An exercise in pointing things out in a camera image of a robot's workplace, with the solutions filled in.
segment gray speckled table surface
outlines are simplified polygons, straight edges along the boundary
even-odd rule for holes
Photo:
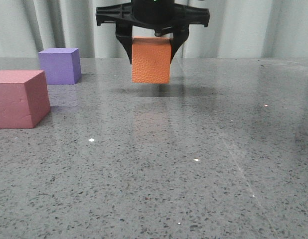
[[[0,129],[0,239],[308,239],[308,59],[175,59],[168,85],[81,64]]]

